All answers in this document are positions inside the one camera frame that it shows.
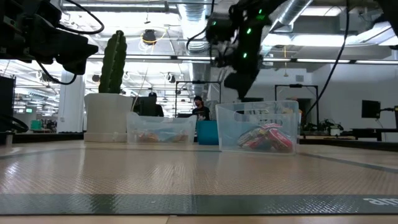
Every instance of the white planter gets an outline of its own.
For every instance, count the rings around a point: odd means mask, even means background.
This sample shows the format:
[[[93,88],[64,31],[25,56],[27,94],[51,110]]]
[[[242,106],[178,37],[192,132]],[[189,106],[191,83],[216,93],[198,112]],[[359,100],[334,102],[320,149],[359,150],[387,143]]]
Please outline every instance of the white planter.
[[[127,114],[133,99],[114,93],[85,96],[88,142],[126,142]]]

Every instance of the potted cactus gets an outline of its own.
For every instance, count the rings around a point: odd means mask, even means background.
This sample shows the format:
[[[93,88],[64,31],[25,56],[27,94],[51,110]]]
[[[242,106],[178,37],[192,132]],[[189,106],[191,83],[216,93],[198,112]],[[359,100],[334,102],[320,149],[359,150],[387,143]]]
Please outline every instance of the potted cactus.
[[[85,96],[85,141],[125,142],[127,139],[126,115],[130,112],[132,98],[120,95],[126,49],[126,38],[118,30],[105,48],[98,93]]]

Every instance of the plastic container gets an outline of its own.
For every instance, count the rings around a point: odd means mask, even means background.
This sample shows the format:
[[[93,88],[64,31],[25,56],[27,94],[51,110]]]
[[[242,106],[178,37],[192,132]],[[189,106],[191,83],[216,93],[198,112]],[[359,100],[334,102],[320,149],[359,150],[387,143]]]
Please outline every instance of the plastic container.
[[[127,142],[174,142],[193,144],[197,117],[161,118],[127,114]]]
[[[197,134],[199,145],[218,145],[217,121],[198,121]]]
[[[268,101],[216,106],[221,151],[294,154],[299,103]]]

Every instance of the black monitor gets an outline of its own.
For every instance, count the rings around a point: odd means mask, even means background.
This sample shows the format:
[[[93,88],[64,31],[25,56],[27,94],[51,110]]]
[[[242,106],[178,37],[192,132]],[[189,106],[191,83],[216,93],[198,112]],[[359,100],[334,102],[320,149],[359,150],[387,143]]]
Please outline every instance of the black monitor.
[[[381,104],[379,101],[362,101],[362,118],[380,118]]]
[[[242,100],[242,103],[250,103],[250,102],[262,102],[263,98],[255,98],[255,97],[245,97]]]
[[[134,106],[134,112],[139,116],[156,116],[156,97],[139,97]]]

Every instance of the person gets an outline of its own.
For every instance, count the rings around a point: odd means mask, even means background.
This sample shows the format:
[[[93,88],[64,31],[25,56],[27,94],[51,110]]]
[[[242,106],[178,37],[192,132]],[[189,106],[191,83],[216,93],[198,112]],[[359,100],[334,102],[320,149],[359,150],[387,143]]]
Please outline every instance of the person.
[[[157,98],[157,94],[156,93],[154,93],[154,92],[152,92],[152,93],[149,93],[149,95],[148,95],[149,97],[155,97],[155,98]],[[160,117],[164,117],[164,114],[163,114],[163,108],[162,108],[162,106],[160,106],[160,105],[158,105],[158,104],[156,104],[156,112],[155,112],[155,116],[160,116]]]
[[[193,99],[196,108],[193,109],[192,115],[198,116],[198,121],[209,121],[210,120],[210,110],[203,104],[203,100],[200,96],[195,96]]]

